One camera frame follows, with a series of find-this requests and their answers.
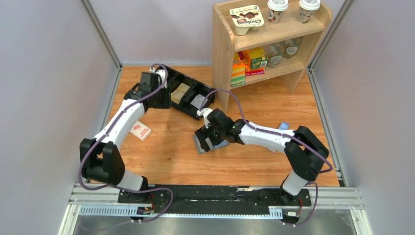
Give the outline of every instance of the wood floor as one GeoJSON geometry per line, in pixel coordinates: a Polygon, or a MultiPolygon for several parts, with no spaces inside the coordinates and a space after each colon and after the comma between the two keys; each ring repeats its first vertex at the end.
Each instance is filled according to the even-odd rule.
{"type": "MultiPolygon", "coordinates": [[[[211,67],[173,68],[212,85],[211,67]]],[[[124,94],[139,82],[142,71],[148,71],[148,67],[124,68],[111,118],[124,94]]],[[[288,94],[278,78],[232,92],[241,101],[249,121],[273,128],[278,128],[282,121],[289,123],[290,129],[304,125],[327,143],[308,78],[301,79],[294,94],[288,94]]],[[[220,108],[219,103],[212,104],[211,108],[220,108]]],[[[230,101],[227,115],[234,120],[240,118],[234,100],[230,101]]],[[[198,155],[192,135],[203,121],[196,121],[174,108],[149,109],[140,121],[153,133],[145,142],[128,134],[121,155],[126,168],[147,177],[150,184],[279,186],[291,171],[285,154],[272,153],[260,146],[234,143],[198,155]]],[[[317,182],[320,186],[339,186],[334,171],[319,175],[317,182]]]]}

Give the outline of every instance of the shelf board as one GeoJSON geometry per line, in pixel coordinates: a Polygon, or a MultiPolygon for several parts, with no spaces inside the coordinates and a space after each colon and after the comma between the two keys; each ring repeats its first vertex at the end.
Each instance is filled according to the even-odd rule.
{"type": "Polygon", "coordinates": [[[245,77],[246,85],[264,81],[273,77],[278,77],[284,74],[300,71],[304,69],[304,65],[300,62],[300,60],[294,56],[291,59],[285,59],[282,58],[279,65],[277,65],[275,68],[265,68],[265,73],[261,75],[251,75],[248,77],[245,77]]]}
{"type": "Polygon", "coordinates": [[[235,51],[259,47],[325,30],[324,25],[315,16],[312,16],[308,23],[299,22],[297,20],[298,9],[299,1],[290,2],[290,6],[283,13],[281,21],[279,23],[270,23],[267,20],[268,7],[261,8],[262,17],[265,20],[264,25],[256,31],[248,30],[244,36],[238,36],[234,33],[235,24],[232,18],[229,15],[225,16],[235,36],[235,51]]]}

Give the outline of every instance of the gray floor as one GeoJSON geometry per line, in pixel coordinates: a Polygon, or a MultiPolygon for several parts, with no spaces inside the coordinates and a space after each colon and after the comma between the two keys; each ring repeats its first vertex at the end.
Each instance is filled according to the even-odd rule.
{"type": "MultiPolygon", "coordinates": [[[[308,211],[303,211],[305,218],[308,211]]],[[[126,217],[80,216],[83,226],[106,228],[128,221],[126,217]]],[[[317,210],[308,224],[296,228],[268,219],[160,218],[143,224],[127,224],[104,232],[75,228],[74,235],[356,235],[349,210],[317,210]]]]}

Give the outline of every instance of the black organizer box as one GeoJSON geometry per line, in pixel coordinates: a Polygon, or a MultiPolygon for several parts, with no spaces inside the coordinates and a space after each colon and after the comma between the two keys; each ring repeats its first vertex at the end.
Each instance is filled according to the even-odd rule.
{"type": "MultiPolygon", "coordinates": [[[[169,66],[164,65],[168,71],[168,78],[167,78],[167,86],[170,89],[170,92],[173,93],[180,84],[185,83],[186,85],[190,86],[189,90],[183,95],[182,99],[180,100],[180,104],[176,104],[175,102],[171,102],[173,107],[177,110],[182,111],[183,113],[191,116],[196,120],[200,120],[201,117],[198,117],[196,112],[197,108],[191,105],[190,103],[192,100],[198,95],[201,94],[206,97],[210,92],[214,91],[215,89],[201,83],[179,71],[176,71],[169,66]]],[[[204,108],[209,107],[211,103],[215,101],[215,94],[212,94],[206,101],[204,108]]]]}

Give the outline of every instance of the white wall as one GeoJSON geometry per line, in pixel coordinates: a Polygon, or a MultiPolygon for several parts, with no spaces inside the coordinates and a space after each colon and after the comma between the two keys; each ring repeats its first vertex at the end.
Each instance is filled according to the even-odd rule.
{"type": "Polygon", "coordinates": [[[117,70],[78,0],[0,4],[0,230],[57,234],[117,70]]]}
{"type": "Polygon", "coordinates": [[[343,173],[375,235],[415,230],[413,9],[354,1],[315,70],[343,173]]]}
{"type": "MultiPolygon", "coordinates": [[[[343,1],[325,2],[334,16],[343,1]]],[[[210,64],[212,5],[220,2],[225,0],[91,0],[123,64],[210,64]]]]}

